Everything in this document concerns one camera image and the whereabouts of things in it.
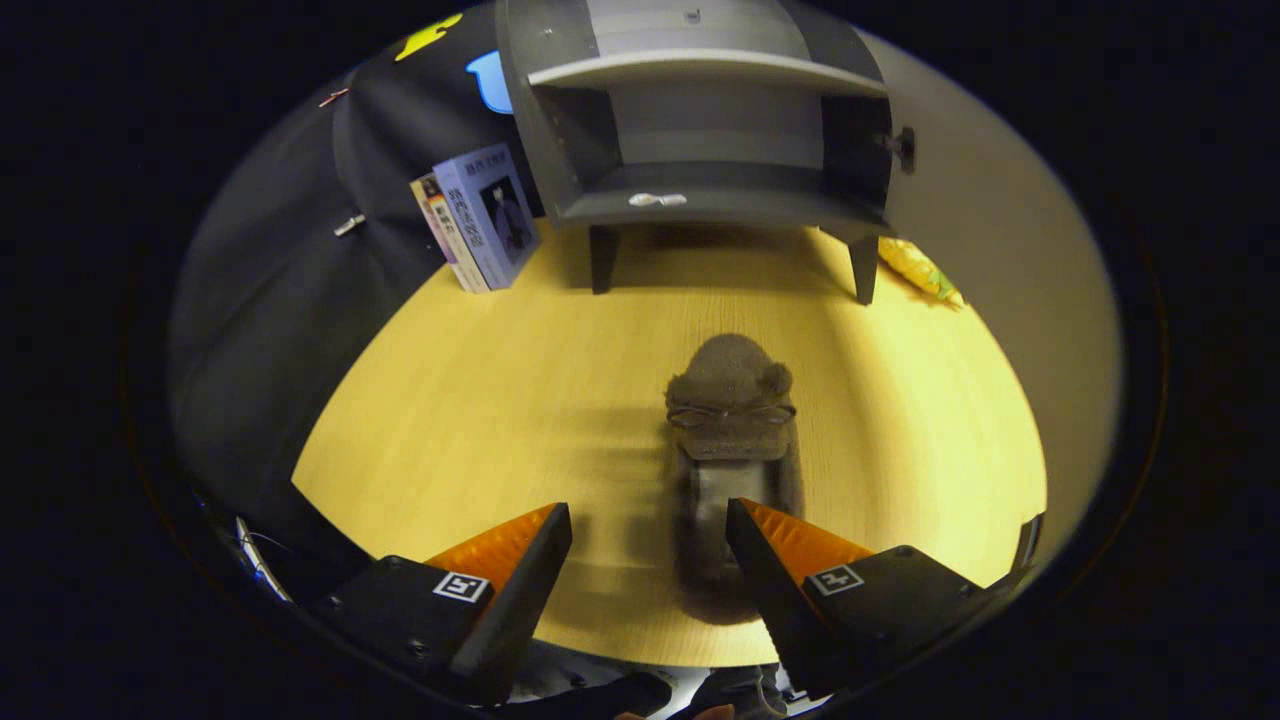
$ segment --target cabinet shelf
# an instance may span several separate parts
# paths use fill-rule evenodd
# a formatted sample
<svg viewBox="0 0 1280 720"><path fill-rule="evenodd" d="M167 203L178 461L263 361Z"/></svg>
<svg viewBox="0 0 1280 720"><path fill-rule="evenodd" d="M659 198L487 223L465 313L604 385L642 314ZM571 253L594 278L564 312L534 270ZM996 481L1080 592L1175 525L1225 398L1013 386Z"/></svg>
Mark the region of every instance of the cabinet shelf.
<svg viewBox="0 0 1280 720"><path fill-rule="evenodd" d="M884 97L884 83L772 53L719 49L643 50L588 58L529 73L534 87L608 90L637 82L741 81L804 87L820 95Z"/></svg>
<svg viewBox="0 0 1280 720"><path fill-rule="evenodd" d="M682 204L631 205L636 193L684 196ZM820 170L755 163L622 165L582 188L561 219L573 224L645 222L883 227L872 209L829 187Z"/></svg>

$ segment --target wooden table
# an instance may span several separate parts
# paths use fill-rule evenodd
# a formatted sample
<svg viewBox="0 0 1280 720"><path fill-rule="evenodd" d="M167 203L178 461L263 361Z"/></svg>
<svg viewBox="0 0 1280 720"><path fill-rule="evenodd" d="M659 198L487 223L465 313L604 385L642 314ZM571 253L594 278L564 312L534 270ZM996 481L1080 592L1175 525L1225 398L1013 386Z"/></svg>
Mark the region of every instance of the wooden table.
<svg viewBox="0 0 1280 720"><path fill-rule="evenodd" d="M367 552L426 559L567 501L573 547L535 637L657 665L776 660L759 620L695 620L673 583L662 393L704 340L739 332L795 374L808 520L983 585L1009 570L1044 461L974 309L884 265L876 302L851 302L846 246L800 228L626 229L594 296L585 228L539 232L511 290L468 295L442 268L316 423L293 482Z"/></svg>

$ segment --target book cover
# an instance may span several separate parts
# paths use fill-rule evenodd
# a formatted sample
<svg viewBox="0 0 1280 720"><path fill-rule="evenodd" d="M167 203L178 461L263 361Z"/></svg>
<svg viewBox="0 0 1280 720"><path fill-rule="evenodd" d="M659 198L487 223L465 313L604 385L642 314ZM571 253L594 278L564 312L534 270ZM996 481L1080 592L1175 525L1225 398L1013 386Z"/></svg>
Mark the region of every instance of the book cover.
<svg viewBox="0 0 1280 720"><path fill-rule="evenodd" d="M445 259L453 258L451 266L458 275L458 282L468 292L489 292L489 284L480 274L480 268L476 266L471 251L467 250L466 242L458 232L458 225L449 210L448 201L444 200L444 192L440 190L435 173L428 173L410 184L415 188L415 196L421 192L421 196L425 197L422 213L428 215L428 223L434 222L433 232L439 228L436 240L440 242L442 250L445 251Z"/></svg>
<svg viewBox="0 0 1280 720"><path fill-rule="evenodd" d="M458 229L490 288L511 287L538 249L538 231L507 143L434 168Z"/></svg>

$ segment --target yellow bag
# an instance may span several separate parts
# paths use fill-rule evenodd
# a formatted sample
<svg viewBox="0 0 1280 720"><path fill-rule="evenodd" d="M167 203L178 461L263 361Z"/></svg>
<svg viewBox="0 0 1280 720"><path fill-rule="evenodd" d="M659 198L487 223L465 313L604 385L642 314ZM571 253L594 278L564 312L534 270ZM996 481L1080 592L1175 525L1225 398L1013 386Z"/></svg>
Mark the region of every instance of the yellow bag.
<svg viewBox="0 0 1280 720"><path fill-rule="evenodd" d="M896 237L882 237L879 238L879 255L888 263L890 268L901 273L915 287L957 307L965 306L960 291L951 284L951 281L942 274L933 260L920 252L915 243Z"/></svg>

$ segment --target finger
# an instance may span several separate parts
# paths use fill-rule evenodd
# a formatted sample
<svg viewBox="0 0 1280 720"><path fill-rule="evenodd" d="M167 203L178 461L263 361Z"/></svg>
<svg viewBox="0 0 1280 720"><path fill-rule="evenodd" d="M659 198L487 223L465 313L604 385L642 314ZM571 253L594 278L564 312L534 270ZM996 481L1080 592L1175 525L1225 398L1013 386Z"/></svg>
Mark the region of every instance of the finger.
<svg viewBox="0 0 1280 720"><path fill-rule="evenodd" d="M698 714L694 720L733 720L733 706L721 705Z"/></svg>

